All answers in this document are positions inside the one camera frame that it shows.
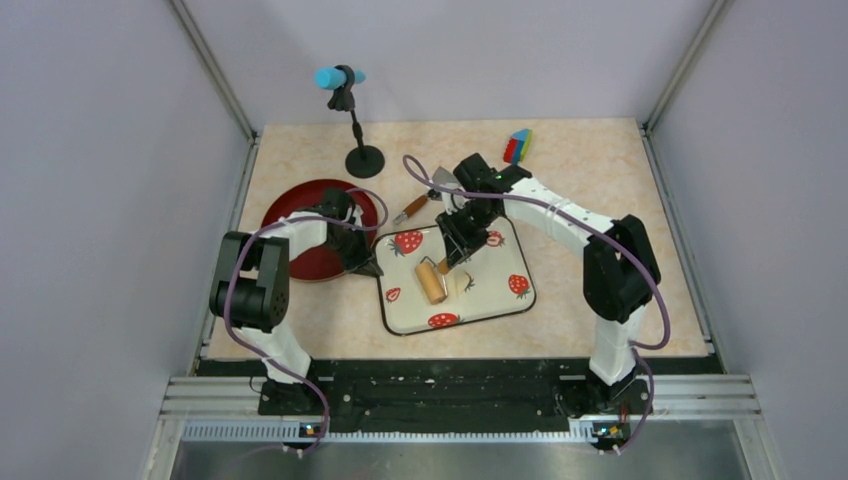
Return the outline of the white dough lump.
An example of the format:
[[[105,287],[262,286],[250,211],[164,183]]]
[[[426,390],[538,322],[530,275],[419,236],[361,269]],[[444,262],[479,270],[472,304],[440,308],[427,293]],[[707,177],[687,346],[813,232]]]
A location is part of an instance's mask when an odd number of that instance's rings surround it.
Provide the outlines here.
[[[468,271],[460,268],[454,268],[443,275],[442,283],[447,301],[458,300],[475,286],[474,277]]]

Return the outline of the wooden dough roller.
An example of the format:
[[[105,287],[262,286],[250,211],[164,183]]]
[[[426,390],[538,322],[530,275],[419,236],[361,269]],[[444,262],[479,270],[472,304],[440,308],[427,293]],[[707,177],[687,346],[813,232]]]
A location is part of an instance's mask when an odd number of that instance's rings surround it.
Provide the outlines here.
[[[447,259],[439,262],[424,256],[414,269],[416,280],[430,305],[443,303],[449,296]]]

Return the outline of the white strawberry print tray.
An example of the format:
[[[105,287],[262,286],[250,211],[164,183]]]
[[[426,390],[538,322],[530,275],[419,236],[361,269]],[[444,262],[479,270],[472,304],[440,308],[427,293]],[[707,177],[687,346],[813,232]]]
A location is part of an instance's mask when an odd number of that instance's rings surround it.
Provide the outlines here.
[[[385,234],[374,245],[384,327],[397,336],[491,320],[530,310],[536,289],[513,223],[498,218],[484,246],[447,274],[435,225]]]

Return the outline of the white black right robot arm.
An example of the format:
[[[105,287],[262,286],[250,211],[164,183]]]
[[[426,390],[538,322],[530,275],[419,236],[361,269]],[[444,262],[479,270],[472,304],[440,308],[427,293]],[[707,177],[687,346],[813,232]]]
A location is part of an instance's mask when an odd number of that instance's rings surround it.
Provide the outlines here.
[[[485,246],[499,218],[531,225],[581,258],[583,296],[597,317],[586,397],[594,409],[614,411],[635,375],[633,348],[661,280],[643,222],[586,210],[524,168],[497,171],[478,154],[453,171],[438,168],[432,181],[445,206],[436,218],[445,245],[440,273]]]

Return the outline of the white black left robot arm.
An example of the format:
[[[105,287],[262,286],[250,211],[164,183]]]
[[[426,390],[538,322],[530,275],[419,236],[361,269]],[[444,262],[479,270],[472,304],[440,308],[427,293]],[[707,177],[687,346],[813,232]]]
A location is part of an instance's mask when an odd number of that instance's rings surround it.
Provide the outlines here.
[[[377,230],[363,219],[357,188],[328,189],[321,200],[248,233],[230,231],[221,241],[209,310],[224,321],[238,345],[257,354],[274,388],[297,413],[328,405],[309,379],[311,356],[299,345],[284,318],[290,304],[290,265],[314,248],[330,250],[346,274],[378,278],[369,240]]]

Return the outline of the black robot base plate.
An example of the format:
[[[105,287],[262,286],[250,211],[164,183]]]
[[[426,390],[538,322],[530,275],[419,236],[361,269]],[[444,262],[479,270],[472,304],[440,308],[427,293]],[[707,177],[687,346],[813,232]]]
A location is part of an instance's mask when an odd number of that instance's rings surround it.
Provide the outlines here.
[[[523,433],[565,431],[582,415],[644,412],[648,387],[633,378],[617,397],[588,380],[585,359],[316,360],[308,377],[328,405],[305,408],[272,384],[262,416],[329,415],[332,433]]]

